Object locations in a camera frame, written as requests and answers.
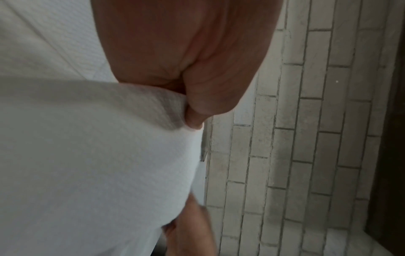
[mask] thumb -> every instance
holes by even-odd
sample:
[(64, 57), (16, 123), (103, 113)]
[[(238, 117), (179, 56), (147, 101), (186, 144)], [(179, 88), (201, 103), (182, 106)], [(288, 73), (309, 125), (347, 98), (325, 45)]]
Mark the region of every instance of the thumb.
[(200, 130), (203, 127), (204, 121), (211, 117), (210, 115), (200, 114), (192, 107), (187, 106), (184, 119), (186, 124), (193, 129)]

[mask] skin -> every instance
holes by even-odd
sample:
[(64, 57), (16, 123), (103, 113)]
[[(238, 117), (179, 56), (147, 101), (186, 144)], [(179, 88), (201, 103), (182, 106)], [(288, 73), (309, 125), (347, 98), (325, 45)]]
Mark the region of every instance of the skin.
[(120, 82), (186, 95), (199, 129), (232, 110), (263, 61), (282, 0), (93, 0), (97, 32)]
[(166, 256), (216, 256), (218, 251), (208, 211), (192, 194), (180, 215), (163, 227)]

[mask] white fabric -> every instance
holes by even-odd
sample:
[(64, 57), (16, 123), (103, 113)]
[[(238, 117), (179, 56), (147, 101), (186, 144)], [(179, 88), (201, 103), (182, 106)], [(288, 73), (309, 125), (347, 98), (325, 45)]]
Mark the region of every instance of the white fabric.
[(0, 255), (94, 255), (170, 222), (202, 130), (163, 89), (2, 78)]
[(184, 205), (184, 96), (87, 79), (116, 81), (87, 0), (0, 0), (2, 256), (150, 255)]

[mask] hand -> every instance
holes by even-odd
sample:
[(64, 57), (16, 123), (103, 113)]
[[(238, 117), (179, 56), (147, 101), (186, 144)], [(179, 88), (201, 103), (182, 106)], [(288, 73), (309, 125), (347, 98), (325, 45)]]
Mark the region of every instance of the hand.
[(199, 129), (233, 109), (268, 50), (282, 0), (94, 0), (97, 32), (120, 82), (184, 93)]
[(208, 211), (190, 194), (180, 215), (163, 227), (166, 256), (216, 256)]

